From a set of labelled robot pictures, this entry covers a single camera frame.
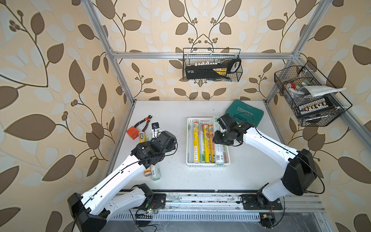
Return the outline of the yellow red-end wrap roll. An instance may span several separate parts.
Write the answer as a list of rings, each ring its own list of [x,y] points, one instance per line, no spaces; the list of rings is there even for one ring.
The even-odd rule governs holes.
[[[143,131],[139,132],[139,140],[141,143],[146,142],[146,135]],[[151,167],[148,167],[147,169],[145,169],[144,175],[145,177],[149,177],[152,175]]]

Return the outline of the white text wrap roll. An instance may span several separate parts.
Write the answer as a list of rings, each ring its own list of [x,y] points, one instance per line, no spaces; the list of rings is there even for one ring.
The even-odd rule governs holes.
[[[224,159],[224,147],[221,144],[217,144],[217,131],[221,132],[221,127],[217,121],[217,117],[214,117],[214,147],[215,147],[215,163],[216,165],[223,165],[225,163]]]

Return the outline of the white green wrap roll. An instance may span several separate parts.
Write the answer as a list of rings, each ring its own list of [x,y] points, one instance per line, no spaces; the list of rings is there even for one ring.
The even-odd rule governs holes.
[[[223,149],[224,149],[224,163],[227,164],[229,163],[229,155],[228,155],[228,147],[227,146],[223,146]]]

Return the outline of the yellow wrap roll group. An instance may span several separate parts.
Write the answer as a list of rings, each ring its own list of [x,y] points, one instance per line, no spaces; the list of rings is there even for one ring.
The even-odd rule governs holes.
[[[215,163],[215,151],[214,151],[214,143],[213,143],[213,138],[214,138],[214,126],[212,124],[209,124],[209,142],[210,142],[210,154],[211,154],[211,162]]]
[[[203,136],[204,136],[204,148],[205,148],[205,162],[211,163],[210,149],[209,149],[209,126],[208,124],[203,124]]]

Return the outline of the white plastic perforated basket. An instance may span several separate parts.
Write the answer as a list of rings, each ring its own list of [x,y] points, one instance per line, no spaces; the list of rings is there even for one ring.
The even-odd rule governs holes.
[[[186,164],[219,167],[230,165],[227,146],[213,143],[214,133],[221,130],[216,117],[188,118],[186,127]]]

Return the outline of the green grape wrap roll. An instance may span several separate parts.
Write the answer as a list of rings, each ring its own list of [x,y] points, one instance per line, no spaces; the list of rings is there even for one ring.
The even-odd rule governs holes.
[[[205,163],[205,148],[204,148],[204,137],[203,131],[199,131],[199,139],[200,139],[200,153],[201,153],[201,163]]]

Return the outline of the green red-cap wrap roll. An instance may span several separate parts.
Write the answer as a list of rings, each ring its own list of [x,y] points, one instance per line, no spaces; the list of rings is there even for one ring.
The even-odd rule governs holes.
[[[189,122],[188,124],[188,145],[187,145],[187,148],[188,148],[188,162],[189,163],[193,163],[193,122]]]

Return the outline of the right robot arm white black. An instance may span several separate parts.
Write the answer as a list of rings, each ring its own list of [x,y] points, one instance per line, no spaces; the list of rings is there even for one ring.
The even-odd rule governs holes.
[[[214,132],[215,144],[233,146],[234,141],[257,148],[285,169],[282,177],[264,185],[257,192],[257,198],[264,203],[287,195],[302,196],[318,177],[313,155],[308,150],[299,151],[283,145],[248,123]]]

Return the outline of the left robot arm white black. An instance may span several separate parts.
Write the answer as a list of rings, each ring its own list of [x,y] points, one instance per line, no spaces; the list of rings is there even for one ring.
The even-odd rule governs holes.
[[[126,194],[117,194],[145,169],[162,161],[167,152],[175,153],[176,149],[176,137],[162,131],[150,141],[139,143],[118,168],[92,189],[83,194],[72,194],[68,198],[74,220],[71,231],[99,232],[117,214],[151,205],[154,193],[146,184],[138,185]]]

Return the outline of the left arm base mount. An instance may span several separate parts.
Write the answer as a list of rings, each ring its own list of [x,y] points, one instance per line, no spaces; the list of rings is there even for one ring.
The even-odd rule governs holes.
[[[146,198],[145,201],[138,207],[134,209],[164,209],[166,204],[166,194],[165,193],[154,193],[152,198]]]

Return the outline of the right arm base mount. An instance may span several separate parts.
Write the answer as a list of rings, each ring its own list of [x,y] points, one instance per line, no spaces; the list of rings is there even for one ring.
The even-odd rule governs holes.
[[[274,202],[268,200],[259,200],[256,194],[243,194],[240,197],[244,210],[283,210],[279,199]]]

